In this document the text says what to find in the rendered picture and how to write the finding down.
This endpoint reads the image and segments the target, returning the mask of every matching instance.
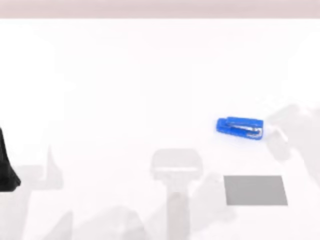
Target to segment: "white surface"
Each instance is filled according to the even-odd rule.
[[[198,150],[204,175],[283,176],[289,207],[237,207],[192,239],[319,239],[320,190],[299,155],[279,164],[263,141],[214,131],[218,117],[316,106],[319,62],[318,20],[1,20],[9,158],[45,165],[50,145],[64,176],[32,194],[24,239],[67,211],[75,225],[119,205],[146,220],[166,200],[150,174],[162,148]]]

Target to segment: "blue stapler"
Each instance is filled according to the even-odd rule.
[[[251,118],[227,117],[219,118],[216,130],[242,138],[260,140],[263,137],[264,121]]]

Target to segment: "black object at edge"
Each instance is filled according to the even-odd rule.
[[[21,185],[21,180],[10,165],[5,139],[0,128],[0,192],[13,192]]]

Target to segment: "gray square patch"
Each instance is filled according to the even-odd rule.
[[[287,206],[281,176],[224,176],[227,205]]]

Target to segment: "white background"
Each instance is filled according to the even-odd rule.
[[[319,239],[320,190],[299,155],[279,164],[263,141],[215,132],[219,117],[317,106],[319,66],[318,20],[1,20],[10,161],[45,166],[51,146],[64,177],[32,194],[24,239],[67,211],[75,225],[119,205],[148,219],[166,200],[150,173],[163,148],[196,149],[203,176],[283,176],[288,207],[237,207],[192,239]]]

